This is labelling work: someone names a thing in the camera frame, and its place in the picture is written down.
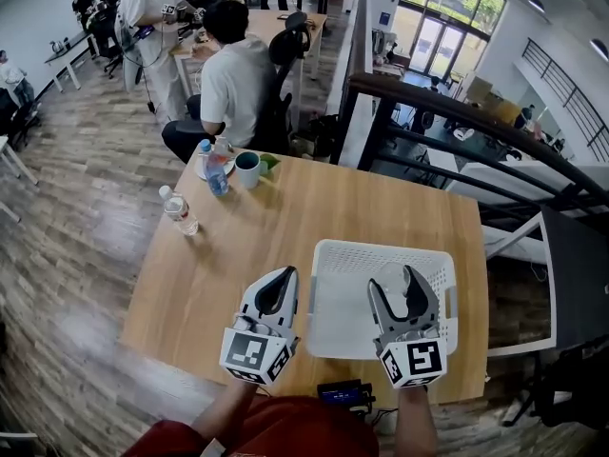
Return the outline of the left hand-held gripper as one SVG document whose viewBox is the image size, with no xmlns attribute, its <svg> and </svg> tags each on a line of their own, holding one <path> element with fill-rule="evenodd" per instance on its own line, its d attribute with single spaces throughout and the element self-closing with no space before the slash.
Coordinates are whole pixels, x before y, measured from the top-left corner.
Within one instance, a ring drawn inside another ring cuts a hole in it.
<svg viewBox="0 0 609 457">
<path fill-rule="evenodd" d="M 220 366 L 233 378 L 272 386 L 295 355 L 300 338 L 291 328 L 298 308 L 299 274 L 278 268 L 250 285 L 231 328 L 226 328 Z"/>
</svg>

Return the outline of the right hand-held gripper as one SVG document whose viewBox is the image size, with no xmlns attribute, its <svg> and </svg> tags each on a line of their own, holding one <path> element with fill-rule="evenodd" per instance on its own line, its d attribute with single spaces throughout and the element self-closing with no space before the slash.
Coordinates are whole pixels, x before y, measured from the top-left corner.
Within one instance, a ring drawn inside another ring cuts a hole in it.
<svg viewBox="0 0 609 457">
<path fill-rule="evenodd" d="M 376 355 L 395 389 L 427 386 L 447 372 L 447 343 L 437 323 L 439 299 L 427 280 L 404 265 L 406 321 L 420 328 L 396 328 L 398 319 L 381 285 L 368 281 L 368 299 L 379 335 L 373 339 Z"/>
</svg>

